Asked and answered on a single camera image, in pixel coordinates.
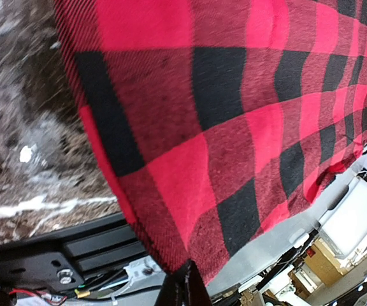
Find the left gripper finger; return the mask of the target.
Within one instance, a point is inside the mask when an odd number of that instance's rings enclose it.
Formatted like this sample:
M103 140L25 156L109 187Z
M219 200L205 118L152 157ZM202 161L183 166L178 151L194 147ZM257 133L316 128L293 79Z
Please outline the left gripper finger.
M157 297L157 306L212 306L212 301L192 260L167 274Z

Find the red black plaid shirt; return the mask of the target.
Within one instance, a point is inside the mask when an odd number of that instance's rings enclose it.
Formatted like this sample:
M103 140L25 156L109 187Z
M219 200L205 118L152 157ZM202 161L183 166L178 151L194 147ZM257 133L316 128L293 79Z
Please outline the red black plaid shirt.
M101 170L168 273L210 282L367 144L367 1L56 1Z

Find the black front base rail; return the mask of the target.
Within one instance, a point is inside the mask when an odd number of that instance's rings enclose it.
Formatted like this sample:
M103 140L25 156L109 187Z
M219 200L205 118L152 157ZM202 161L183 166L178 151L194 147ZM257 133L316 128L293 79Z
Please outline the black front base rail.
M0 286L68 291L147 252L123 214L0 245Z

